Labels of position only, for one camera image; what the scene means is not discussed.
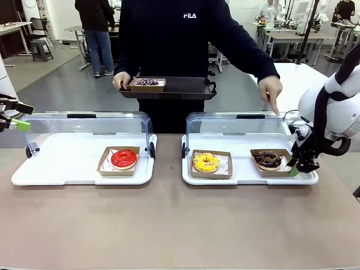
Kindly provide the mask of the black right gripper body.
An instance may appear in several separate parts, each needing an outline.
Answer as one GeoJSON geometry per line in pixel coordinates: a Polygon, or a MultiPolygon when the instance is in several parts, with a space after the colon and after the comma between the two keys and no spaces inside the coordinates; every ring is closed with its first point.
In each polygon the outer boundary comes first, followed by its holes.
{"type": "Polygon", "coordinates": [[[320,165],[316,158],[319,153],[314,145],[313,135],[309,135],[303,141],[295,141],[291,148],[290,166],[302,173],[310,173],[317,170],[320,165]]]}

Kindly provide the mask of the person's left hand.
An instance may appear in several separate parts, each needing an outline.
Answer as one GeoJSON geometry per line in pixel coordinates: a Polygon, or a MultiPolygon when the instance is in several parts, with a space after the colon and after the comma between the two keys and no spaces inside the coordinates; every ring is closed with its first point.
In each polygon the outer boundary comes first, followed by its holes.
{"type": "Polygon", "coordinates": [[[277,97],[282,92],[282,84],[277,76],[268,76],[258,82],[258,88],[262,100],[269,104],[273,112],[279,116],[277,97]]]}

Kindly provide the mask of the person's right hand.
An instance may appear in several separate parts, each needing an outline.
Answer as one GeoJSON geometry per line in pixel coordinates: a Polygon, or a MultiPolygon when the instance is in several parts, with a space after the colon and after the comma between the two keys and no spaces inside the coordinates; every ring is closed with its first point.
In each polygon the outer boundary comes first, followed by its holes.
{"type": "Polygon", "coordinates": [[[127,90],[130,82],[131,82],[131,76],[125,71],[121,71],[119,73],[114,74],[112,80],[113,87],[117,91],[121,89],[127,90]]]}

